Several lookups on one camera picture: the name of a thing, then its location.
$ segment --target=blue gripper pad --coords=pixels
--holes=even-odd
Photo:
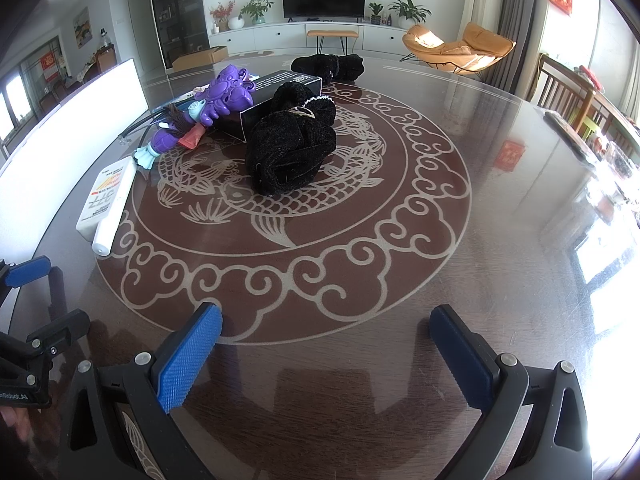
[[[438,347],[468,405],[484,412],[494,403],[494,381],[491,372],[468,340],[469,337],[475,337],[475,334],[468,329],[466,332],[465,336],[442,306],[431,311],[431,339]]]
[[[222,331],[222,310],[210,304],[158,373],[158,401],[165,413],[181,406]]]
[[[26,285],[38,278],[44,278],[51,270],[51,261],[46,256],[40,256],[15,267],[11,267],[4,277],[4,284],[16,288]]]

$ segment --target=black box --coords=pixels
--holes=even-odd
[[[254,105],[242,112],[220,116],[214,127],[236,139],[246,142],[254,126],[271,111],[271,98],[283,83],[297,81],[306,85],[315,95],[322,93],[322,79],[312,75],[299,74],[289,70],[278,70],[255,80],[255,92],[252,94]]]

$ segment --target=metal bolt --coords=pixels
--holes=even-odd
[[[81,361],[78,365],[78,371],[81,374],[88,372],[91,369],[91,361]]]
[[[518,360],[516,359],[516,356],[513,354],[502,354],[500,356],[500,361],[502,361],[503,365],[507,365],[507,366],[515,366],[516,364],[518,364]]]
[[[574,366],[569,361],[560,361],[560,367],[563,372],[568,374],[574,373]]]
[[[149,352],[140,352],[136,355],[136,358],[133,359],[137,365],[143,366],[149,364],[151,361],[151,354]]]

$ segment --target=white vase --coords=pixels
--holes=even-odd
[[[405,16],[398,18],[398,27],[404,28],[404,30],[409,30],[414,25],[415,20],[413,18],[406,18]]]
[[[231,30],[238,30],[238,28],[243,28],[244,18],[242,16],[238,16],[237,18],[229,18],[228,25]]]

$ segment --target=purple plastic toy wand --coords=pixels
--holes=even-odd
[[[150,170],[156,158],[175,147],[178,140],[193,128],[196,120],[210,128],[213,121],[222,115],[247,110],[254,105],[253,92],[255,83],[249,80],[247,69],[227,66],[209,83],[209,88],[195,95],[196,101],[187,111],[163,125],[146,146],[138,148],[134,158],[140,166]]]

